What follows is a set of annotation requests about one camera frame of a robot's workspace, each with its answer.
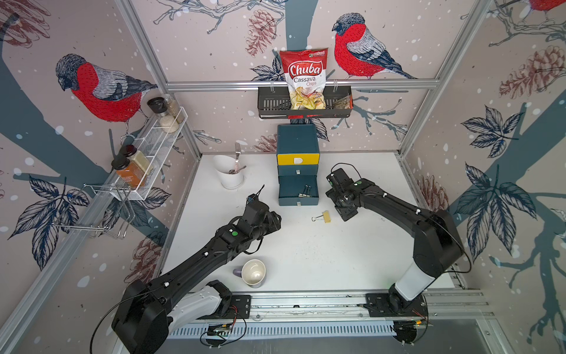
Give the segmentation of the teal bottom drawer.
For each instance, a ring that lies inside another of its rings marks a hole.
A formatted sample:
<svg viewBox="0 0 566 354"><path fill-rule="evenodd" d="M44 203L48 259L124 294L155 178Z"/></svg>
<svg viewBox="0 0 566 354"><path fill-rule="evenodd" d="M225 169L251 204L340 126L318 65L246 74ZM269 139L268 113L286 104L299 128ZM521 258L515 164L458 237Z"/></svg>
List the teal bottom drawer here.
<svg viewBox="0 0 566 354"><path fill-rule="evenodd" d="M299 198L305 185L311 186L311 197ZM280 176L279 205L282 207L316 206L319 202L317 176Z"/></svg>

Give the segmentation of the teal drawer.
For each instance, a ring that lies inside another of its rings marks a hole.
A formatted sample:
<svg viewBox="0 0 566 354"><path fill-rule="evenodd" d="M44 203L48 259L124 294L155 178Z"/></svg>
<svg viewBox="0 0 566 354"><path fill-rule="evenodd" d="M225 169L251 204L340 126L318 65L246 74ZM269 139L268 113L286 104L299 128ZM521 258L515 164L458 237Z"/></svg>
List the teal drawer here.
<svg viewBox="0 0 566 354"><path fill-rule="evenodd" d="M311 197L299 198L305 185L311 186ZM282 207L316 206L319 202L317 176L280 176L279 205Z"/></svg>
<svg viewBox="0 0 566 354"><path fill-rule="evenodd" d="M280 176L316 176L318 165L278 165Z"/></svg>

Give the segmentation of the yellow top drawer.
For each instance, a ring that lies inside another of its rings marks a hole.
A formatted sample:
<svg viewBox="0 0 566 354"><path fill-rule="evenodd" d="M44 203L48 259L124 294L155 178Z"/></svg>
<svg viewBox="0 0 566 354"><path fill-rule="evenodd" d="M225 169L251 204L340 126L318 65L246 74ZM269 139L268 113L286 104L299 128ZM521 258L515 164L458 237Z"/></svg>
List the yellow top drawer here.
<svg viewBox="0 0 566 354"><path fill-rule="evenodd" d="M285 165L318 165L320 153L286 153L277 154L279 166Z"/></svg>

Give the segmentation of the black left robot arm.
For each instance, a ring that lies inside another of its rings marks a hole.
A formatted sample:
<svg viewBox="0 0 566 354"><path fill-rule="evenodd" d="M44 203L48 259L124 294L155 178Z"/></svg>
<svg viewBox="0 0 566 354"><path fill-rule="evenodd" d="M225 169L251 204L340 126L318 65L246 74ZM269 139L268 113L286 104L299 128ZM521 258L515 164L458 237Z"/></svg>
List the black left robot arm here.
<svg viewBox="0 0 566 354"><path fill-rule="evenodd" d="M231 292L220 281L208 283L191 294L216 269L247 252L251 243L281 229L282 218L265 203L247 203L243 215L217 229L210 241L173 270L148 282L133 281L117 305L112 330L130 353L155 353L163 345L175 321L184 314L190 320L224 312Z"/></svg>

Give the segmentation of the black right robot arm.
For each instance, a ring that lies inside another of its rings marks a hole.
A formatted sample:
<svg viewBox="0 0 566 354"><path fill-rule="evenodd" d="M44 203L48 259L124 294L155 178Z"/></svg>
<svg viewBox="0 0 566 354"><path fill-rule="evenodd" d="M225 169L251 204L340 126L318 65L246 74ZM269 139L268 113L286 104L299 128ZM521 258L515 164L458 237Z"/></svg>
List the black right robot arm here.
<svg viewBox="0 0 566 354"><path fill-rule="evenodd" d="M419 298L442 274L466 254L453 218L445 210L433 212L412 205L366 178L357 181L339 168L327 175L326 192L343 221L365 208L401 227L414 239L413 261L389 289L387 304L399 314Z"/></svg>

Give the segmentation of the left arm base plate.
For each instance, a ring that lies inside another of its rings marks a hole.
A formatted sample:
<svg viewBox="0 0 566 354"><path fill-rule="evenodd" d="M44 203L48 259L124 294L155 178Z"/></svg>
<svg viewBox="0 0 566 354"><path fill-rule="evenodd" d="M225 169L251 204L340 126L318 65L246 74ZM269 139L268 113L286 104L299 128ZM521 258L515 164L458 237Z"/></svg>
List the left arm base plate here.
<svg viewBox="0 0 566 354"><path fill-rule="evenodd" d="M202 319L248 319L251 312L251 295L232 295L230 302L222 299L219 308L211 315Z"/></svg>

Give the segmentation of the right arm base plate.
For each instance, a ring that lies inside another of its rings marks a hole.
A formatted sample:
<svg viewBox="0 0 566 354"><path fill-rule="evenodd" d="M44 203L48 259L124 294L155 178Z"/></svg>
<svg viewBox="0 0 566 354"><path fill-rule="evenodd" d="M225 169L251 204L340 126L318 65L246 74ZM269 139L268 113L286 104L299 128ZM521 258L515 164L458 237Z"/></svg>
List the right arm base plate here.
<svg viewBox="0 0 566 354"><path fill-rule="evenodd" d="M407 301L401 296L388 292L366 294L366 302L361 305L368 310L370 317L420 317L426 318L428 308L423 295Z"/></svg>

